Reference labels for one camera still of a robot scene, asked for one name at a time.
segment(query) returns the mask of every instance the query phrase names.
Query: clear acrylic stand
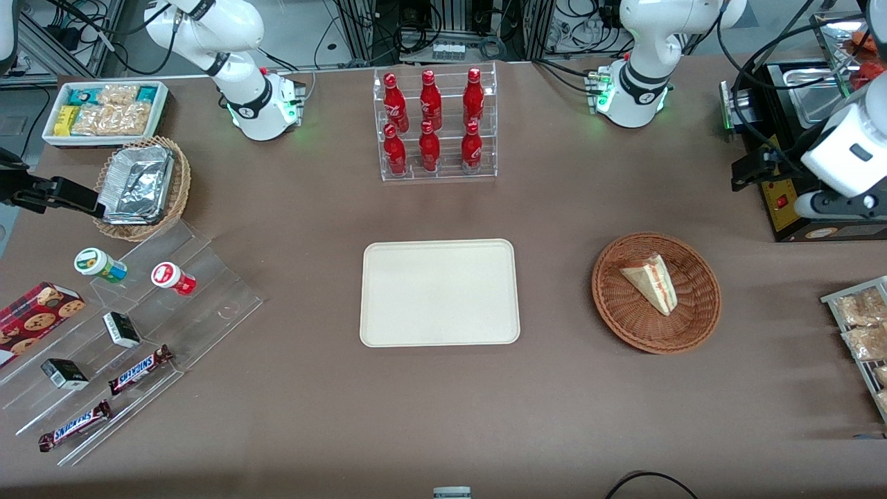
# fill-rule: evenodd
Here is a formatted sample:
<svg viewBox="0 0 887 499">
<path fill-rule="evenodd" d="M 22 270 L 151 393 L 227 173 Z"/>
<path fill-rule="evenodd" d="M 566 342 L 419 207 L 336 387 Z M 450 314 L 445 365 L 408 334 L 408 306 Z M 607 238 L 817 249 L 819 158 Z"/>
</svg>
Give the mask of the clear acrylic stand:
<svg viewBox="0 0 887 499">
<path fill-rule="evenodd" d="M 41 435 L 108 399 L 114 414 L 111 420 L 94 424 L 50 452 L 54 458 L 60 458 L 59 465 L 79 462 L 262 304 L 208 243 L 205 236 L 183 221 L 142 242 L 121 258 L 129 269 L 124 281 L 92 282 L 98 299 L 91 300 L 84 309 L 91 313 L 87 320 L 26 360 L 19 359 L 20 365 L 0 381 L 0 400 L 6 400 L 7 420 L 17 435 L 34 441 L 35 452 Z M 193 275 L 197 289 L 182 297 L 170 289 L 154 286 L 149 274 L 161 261 L 172 261 Z M 132 319 L 142 338 L 138 347 L 128 349 L 111 342 L 102 317 L 112 310 Z M 112 398 L 107 382 L 163 344 L 175 354 L 175 359 Z M 49 358 L 73 360 L 90 383 L 79 392 L 56 388 L 40 369 Z"/>
<path fill-rule="evenodd" d="M 483 119 L 479 134 L 483 141 L 481 149 L 481 167 L 476 174 L 467 175 L 462 171 L 462 138 L 465 137 L 465 124 L 462 121 L 462 94 L 468 79 L 468 70 L 478 67 L 481 70 L 481 86 L 483 87 Z M 395 177 L 388 167 L 385 149 L 382 144 L 385 135 L 382 127 L 388 122 L 385 114 L 385 86 L 381 78 L 386 73 L 397 76 L 397 86 L 406 98 L 406 114 L 410 119 L 410 129 L 400 135 L 406 146 L 407 172 L 403 177 Z M 446 182 L 468 181 L 476 179 L 494 179 L 498 175 L 498 113 L 496 66 L 488 64 L 454 64 L 435 68 L 437 88 L 441 91 L 443 102 L 443 128 L 437 131 L 441 142 L 441 164 L 435 173 L 428 173 L 422 168 L 422 157 L 419 150 L 420 124 L 422 113 L 419 96 L 422 92 L 421 73 L 412 67 L 393 67 L 373 75 L 373 108 L 376 114 L 376 138 L 379 142 L 379 165 L 383 181 L 393 182 Z"/>
</svg>

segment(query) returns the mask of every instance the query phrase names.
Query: red bottle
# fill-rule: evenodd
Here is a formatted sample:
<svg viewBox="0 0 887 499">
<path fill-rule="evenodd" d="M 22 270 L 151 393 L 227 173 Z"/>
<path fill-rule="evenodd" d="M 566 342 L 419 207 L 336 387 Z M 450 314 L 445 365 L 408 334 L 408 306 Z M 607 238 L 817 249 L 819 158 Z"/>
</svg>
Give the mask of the red bottle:
<svg viewBox="0 0 887 499">
<path fill-rule="evenodd" d="M 388 159 L 391 175 L 402 177 L 406 175 L 406 148 L 404 142 L 397 136 L 397 128 L 391 123 L 385 123 L 385 157 Z"/>
<path fill-rule="evenodd" d="M 481 147 L 483 141 L 477 135 L 477 121 L 472 120 L 465 127 L 466 134 L 462 138 L 462 171 L 474 175 L 481 169 Z"/>
<path fill-rule="evenodd" d="M 441 163 L 441 141 L 437 138 L 432 122 L 422 122 L 422 136 L 419 138 L 419 149 L 422 152 L 422 168 L 434 173 Z"/>
<path fill-rule="evenodd" d="M 481 70 L 472 67 L 468 70 L 468 85 L 462 94 L 462 106 L 465 109 L 462 121 L 465 126 L 476 120 L 478 123 L 483 118 L 483 88 L 481 87 Z"/>
<path fill-rule="evenodd" d="M 435 83 L 435 72 L 426 69 L 422 71 L 422 93 L 419 96 L 422 105 L 422 120 L 428 120 L 435 130 L 444 126 L 444 108 L 441 104 L 441 91 Z"/>
<path fill-rule="evenodd" d="M 385 82 L 385 114 L 389 123 L 393 123 L 400 133 L 410 130 L 410 119 L 406 117 L 406 99 L 404 93 L 397 88 L 397 78 L 387 73 L 382 78 Z"/>
</svg>

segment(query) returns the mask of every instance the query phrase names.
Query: table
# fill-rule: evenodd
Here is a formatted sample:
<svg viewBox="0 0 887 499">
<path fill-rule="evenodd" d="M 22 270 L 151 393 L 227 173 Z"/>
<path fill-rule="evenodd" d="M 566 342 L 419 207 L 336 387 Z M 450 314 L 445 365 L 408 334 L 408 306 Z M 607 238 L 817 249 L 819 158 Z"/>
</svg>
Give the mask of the table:
<svg viewBox="0 0 887 499">
<path fill-rule="evenodd" d="M 381 183 L 372 71 L 319 75 L 304 125 L 268 143 L 231 126 L 209 79 L 168 80 L 164 134 L 193 170 L 185 219 L 268 301 L 74 468 L 0 432 L 0 495 L 603 497 L 638 469 L 700 497 L 882 495 L 887 444 L 852 435 L 883 427 L 818 298 L 886 274 L 883 244 L 771 242 L 758 194 L 729 188 L 743 151 L 720 130 L 727 63 L 683 61 L 640 130 L 589 116 L 531 64 L 498 70 L 499 177 L 444 186 Z M 89 184 L 107 154 L 47 147 L 38 173 Z M 637 351 L 594 311 L 594 259 L 644 230 L 693 245 L 718 276 L 722 319 L 693 352 Z M 494 237 L 515 248 L 516 343 L 361 344 L 367 245 Z M 43 279 L 86 287 L 71 259 L 90 245 L 130 247 L 75 213 L 22 212 L 0 302 Z M 625 496 L 681 497 L 672 487 Z"/>
</svg>

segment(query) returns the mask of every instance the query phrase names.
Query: wicker basket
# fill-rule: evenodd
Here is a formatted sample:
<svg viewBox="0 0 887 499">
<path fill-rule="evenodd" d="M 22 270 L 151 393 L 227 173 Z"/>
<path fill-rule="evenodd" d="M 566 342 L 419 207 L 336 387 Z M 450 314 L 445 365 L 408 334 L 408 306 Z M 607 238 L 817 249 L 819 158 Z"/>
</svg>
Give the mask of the wicker basket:
<svg viewBox="0 0 887 499">
<path fill-rule="evenodd" d="M 151 137 L 150 139 L 142 139 L 126 147 L 148 147 L 148 146 L 164 146 L 176 155 L 173 164 L 173 177 L 169 184 L 169 193 L 167 194 L 166 206 L 164 207 L 163 219 L 153 226 L 112 226 L 102 222 L 98 218 L 94 220 L 98 230 L 102 234 L 113 237 L 115 239 L 123 239 L 129 242 L 142 242 L 151 234 L 159 232 L 164 227 L 172 227 L 179 217 L 182 216 L 184 206 L 188 203 L 188 189 L 191 187 L 191 166 L 188 164 L 188 158 L 182 154 L 175 142 L 164 137 Z M 111 164 L 111 157 L 105 162 L 105 167 L 98 174 L 96 181 L 96 191 L 101 192 L 102 186 L 105 184 L 105 175 L 108 172 L 108 165 Z"/>
<path fill-rule="evenodd" d="M 626 260 L 662 255 L 678 295 L 668 317 L 659 313 L 622 273 Z M 685 243 L 663 234 L 629 234 L 605 248 L 592 273 L 592 296 L 604 322 L 626 343 L 651 353 L 681 353 L 701 345 L 718 326 L 718 280 Z"/>
</svg>

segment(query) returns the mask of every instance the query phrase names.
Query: white tray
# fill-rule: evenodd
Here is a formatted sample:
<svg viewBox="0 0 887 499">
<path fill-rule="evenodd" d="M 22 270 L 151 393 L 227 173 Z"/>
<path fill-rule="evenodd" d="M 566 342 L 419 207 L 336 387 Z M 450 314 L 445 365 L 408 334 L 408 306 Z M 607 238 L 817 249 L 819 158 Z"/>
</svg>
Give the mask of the white tray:
<svg viewBox="0 0 887 499">
<path fill-rule="evenodd" d="M 502 345 L 520 334 L 510 242 L 376 242 L 364 251 L 364 345 Z"/>
</svg>

